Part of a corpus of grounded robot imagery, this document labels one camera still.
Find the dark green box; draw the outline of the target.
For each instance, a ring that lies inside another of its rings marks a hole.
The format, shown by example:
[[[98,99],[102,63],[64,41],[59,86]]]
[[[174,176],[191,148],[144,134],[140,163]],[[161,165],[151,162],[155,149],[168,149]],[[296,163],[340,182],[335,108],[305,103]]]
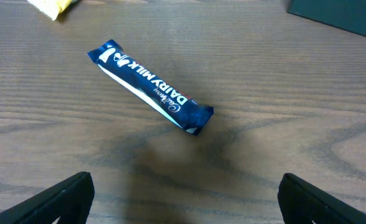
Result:
[[[366,0],[292,0],[287,12],[366,37]]]

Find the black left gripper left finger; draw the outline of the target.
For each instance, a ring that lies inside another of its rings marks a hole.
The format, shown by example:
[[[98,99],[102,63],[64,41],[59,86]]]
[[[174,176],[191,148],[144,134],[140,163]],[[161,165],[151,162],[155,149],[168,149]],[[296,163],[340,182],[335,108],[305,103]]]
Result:
[[[79,172],[1,212],[0,224],[85,224],[94,196],[91,174]]]

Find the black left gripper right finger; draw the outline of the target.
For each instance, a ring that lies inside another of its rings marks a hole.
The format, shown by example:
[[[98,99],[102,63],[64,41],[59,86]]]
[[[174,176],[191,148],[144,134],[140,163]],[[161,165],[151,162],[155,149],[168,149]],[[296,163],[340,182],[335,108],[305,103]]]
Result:
[[[279,184],[278,203],[285,224],[366,224],[366,214],[292,173]]]

